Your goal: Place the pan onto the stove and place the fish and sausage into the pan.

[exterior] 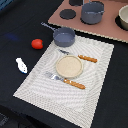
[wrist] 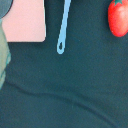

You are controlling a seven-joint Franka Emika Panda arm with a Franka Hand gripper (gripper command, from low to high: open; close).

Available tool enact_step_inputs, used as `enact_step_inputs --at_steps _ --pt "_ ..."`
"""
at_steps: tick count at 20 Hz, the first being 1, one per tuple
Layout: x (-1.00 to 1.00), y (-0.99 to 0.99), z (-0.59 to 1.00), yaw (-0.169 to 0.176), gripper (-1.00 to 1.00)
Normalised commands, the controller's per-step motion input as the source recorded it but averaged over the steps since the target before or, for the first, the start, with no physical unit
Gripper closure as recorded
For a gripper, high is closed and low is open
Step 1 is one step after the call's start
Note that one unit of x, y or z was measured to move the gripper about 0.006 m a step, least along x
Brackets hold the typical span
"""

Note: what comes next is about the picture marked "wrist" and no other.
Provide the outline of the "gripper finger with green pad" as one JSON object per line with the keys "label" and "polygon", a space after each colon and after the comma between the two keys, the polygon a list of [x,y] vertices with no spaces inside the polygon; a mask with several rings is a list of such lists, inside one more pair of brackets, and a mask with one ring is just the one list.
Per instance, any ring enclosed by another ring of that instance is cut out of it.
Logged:
{"label": "gripper finger with green pad", "polygon": [[11,53],[2,28],[2,21],[0,20],[0,89],[2,88],[6,77],[6,66],[11,61]]}

